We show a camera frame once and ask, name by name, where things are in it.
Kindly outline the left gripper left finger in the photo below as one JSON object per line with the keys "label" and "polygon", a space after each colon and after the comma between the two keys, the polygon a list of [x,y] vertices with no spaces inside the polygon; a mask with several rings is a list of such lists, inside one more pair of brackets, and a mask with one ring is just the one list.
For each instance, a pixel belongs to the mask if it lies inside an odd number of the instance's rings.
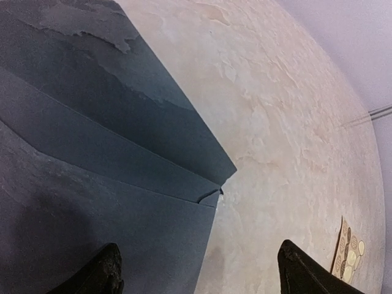
{"label": "left gripper left finger", "polygon": [[122,293],[122,257],[115,243],[106,244],[84,267],[48,294]]}

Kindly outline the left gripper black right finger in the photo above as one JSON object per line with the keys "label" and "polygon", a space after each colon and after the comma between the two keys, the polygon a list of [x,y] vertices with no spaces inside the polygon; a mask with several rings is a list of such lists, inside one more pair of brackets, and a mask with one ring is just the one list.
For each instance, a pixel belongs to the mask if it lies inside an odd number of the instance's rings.
{"label": "left gripper black right finger", "polygon": [[362,294],[330,274],[289,239],[277,255],[282,294]]}

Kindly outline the round sticker seal sheet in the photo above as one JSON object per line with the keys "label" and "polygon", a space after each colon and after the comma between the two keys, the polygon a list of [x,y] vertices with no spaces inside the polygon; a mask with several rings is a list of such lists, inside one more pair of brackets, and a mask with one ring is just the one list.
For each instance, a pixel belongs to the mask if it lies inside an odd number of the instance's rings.
{"label": "round sticker seal sheet", "polygon": [[351,283],[364,251],[364,241],[354,234],[352,227],[342,217],[330,273],[347,284]]}

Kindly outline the blue grey envelope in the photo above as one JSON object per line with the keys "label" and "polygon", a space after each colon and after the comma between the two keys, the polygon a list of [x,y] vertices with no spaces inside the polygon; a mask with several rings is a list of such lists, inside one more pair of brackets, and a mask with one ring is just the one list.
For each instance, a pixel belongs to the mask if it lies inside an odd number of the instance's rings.
{"label": "blue grey envelope", "polygon": [[236,167],[115,1],[1,2],[1,292],[106,244],[122,293],[193,293]]}

